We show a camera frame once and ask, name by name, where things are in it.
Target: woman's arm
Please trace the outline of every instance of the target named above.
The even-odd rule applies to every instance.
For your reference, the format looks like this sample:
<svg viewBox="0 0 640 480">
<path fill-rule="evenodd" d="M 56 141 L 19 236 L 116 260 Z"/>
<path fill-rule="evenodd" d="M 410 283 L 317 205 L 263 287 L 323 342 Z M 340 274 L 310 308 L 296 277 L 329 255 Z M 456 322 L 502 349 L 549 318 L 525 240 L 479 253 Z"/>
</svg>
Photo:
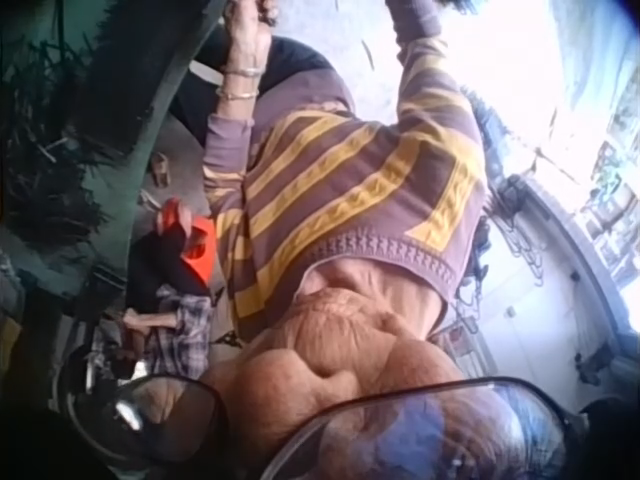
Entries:
<svg viewBox="0 0 640 480">
<path fill-rule="evenodd" d="M 271 47 L 271 29 L 259 21 L 259 4 L 262 9 L 275 8 L 266 0 L 235 0 L 230 4 L 225 23 L 231 49 L 218 91 L 218 106 L 209 117 L 205 146 L 204 188 L 216 221 L 225 276 L 229 272 L 228 252 L 244 215 L 242 184 L 249 161 L 253 110 Z"/>
</svg>

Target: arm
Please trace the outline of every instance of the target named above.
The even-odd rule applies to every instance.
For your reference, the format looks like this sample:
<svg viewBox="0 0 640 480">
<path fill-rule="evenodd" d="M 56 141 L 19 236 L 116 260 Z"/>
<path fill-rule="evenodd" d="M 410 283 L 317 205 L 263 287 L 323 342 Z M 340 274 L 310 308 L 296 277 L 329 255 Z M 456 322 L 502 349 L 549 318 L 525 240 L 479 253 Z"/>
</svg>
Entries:
<svg viewBox="0 0 640 480">
<path fill-rule="evenodd" d="M 432 0 L 387 0 L 404 72 L 398 129 L 447 152 L 449 161 L 484 176 L 482 143 L 471 106 L 447 70 L 446 44 Z"/>
<path fill-rule="evenodd" d="M 242 97 L 257 96 L 260 83 L 260 77 L 247 76 L 246 72 L 263 70 L 271 47 L 271 30 L 259 22 L 256 0 L 236 0 L 231 7 L 225 18 L 231 37 L 227 73 L 223 94 L 209 118 L 203 167 L 205 194 L 216 221 L 220 263 L 227 277 L 228 252 L 243 217 L 242 184 L 256 102 L 256 98 Z"/>
</svg>

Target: plaid shirt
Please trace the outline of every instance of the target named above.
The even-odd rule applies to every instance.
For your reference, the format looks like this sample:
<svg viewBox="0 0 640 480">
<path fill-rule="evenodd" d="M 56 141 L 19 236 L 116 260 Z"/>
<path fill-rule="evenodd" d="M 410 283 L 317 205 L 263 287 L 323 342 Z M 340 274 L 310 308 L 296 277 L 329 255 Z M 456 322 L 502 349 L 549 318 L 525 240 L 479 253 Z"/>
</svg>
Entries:
<svg viewBox="0 0 640 480">
<path fill-rule="evenodd" d="M 165 285 L 157 293 L 160 313 L 176 312 L 175 329 L 154 328 L 145 350 L 149 373 L 167 373 L 197 379 L 209 366 L 209 297 L 179 295 Z"/>
</svg>

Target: hand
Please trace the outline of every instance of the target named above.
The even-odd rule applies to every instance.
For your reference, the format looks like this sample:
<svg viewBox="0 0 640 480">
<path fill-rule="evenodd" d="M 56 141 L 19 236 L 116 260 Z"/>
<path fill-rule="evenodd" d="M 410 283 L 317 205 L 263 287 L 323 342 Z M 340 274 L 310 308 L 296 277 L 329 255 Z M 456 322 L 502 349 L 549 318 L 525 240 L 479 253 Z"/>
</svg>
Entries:
<svg viewBox="0 0 640 480">
<path fill-rule="evenodd" d="M 269 25 L 277 15 L 276 0 L 229 0 L 224 14 L 231 37 L 229 67 L 266 67 L 272 38 Z"/>
<path fill-rule="evenodd" d="M 140 317 L 138 312 L 133 308 L 127 308 L 127 311 L 124 312 L 124 316 L 122 317 L 122 322 L 127 328 L 136 330 L 140 326 Z"/>
<path fill-rule="evenodd" d="M 184 230 L 187 239 L 191 236 L 191 228 L 193 226 L 193 212 L 187 207 L 183 201 L 178 203 L 178 223 Z"/>
</svg>

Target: sweater cuff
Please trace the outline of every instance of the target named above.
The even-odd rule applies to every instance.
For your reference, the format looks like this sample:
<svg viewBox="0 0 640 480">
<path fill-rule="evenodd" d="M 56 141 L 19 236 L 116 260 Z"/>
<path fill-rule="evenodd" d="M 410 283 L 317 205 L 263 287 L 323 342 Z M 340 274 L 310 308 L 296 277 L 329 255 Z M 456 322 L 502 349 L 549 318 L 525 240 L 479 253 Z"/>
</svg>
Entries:
<svg viewBox="0 0 640 480">
<path fill-rule="evenodd" d="M 386 3 L 399 45 L 442 33 L 438 8 L 433 0 L 386 0 Z"/>
</svg>

